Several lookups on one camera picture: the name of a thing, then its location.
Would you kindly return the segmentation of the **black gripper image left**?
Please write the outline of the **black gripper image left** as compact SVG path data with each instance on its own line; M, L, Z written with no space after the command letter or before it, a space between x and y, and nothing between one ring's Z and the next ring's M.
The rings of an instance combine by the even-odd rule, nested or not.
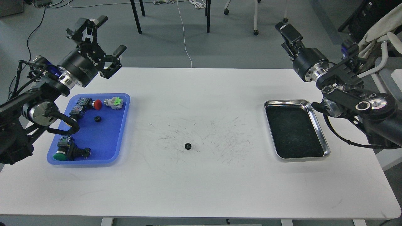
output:
M127 47L120 45L112 55L106 55L97 42L97 30L108 19L107 16L100 16L97 19L80 18L73 30L66 29L66 37L76 43L76 48L57 66L68 71L81 87L86 87L98 72L101 77L109 79L122 68L120 56ZM104 69L107 62L111 64Z

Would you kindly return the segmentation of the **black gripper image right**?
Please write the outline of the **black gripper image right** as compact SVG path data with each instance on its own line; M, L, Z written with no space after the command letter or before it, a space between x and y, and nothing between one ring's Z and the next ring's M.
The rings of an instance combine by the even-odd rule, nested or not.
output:
M328 58L316 48L304 48L303 36L291 25L279 22L275 29L281 34L284 43L281 47L286 51L293 62L293 70L304 82L310 82L306 78L308 71L316 64L329 63Z

